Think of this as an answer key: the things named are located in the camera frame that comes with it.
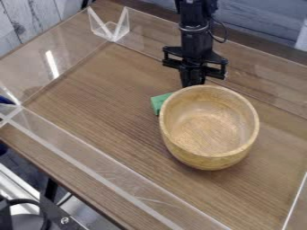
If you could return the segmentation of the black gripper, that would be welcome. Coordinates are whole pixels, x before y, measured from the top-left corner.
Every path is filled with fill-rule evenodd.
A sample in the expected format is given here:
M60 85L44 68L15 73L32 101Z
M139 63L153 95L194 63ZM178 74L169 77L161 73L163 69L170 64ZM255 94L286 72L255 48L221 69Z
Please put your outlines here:
M162 49L162 63L181 72L183 87L203 84L207 77L226 79L229 60L213 49L215 37L211 29L211 23L198 26L182 24L182 45Z

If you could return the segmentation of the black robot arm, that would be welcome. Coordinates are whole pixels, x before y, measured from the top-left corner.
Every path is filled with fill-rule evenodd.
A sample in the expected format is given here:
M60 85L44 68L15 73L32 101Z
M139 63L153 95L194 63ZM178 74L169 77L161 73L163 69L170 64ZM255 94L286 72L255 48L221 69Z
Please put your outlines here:
M181 15L179 30L182 45L163 47L165 66L178 69L182 85L205 84L207 77L225 80L229 60L214 51L214 13L219 9L218 0L175 0Z

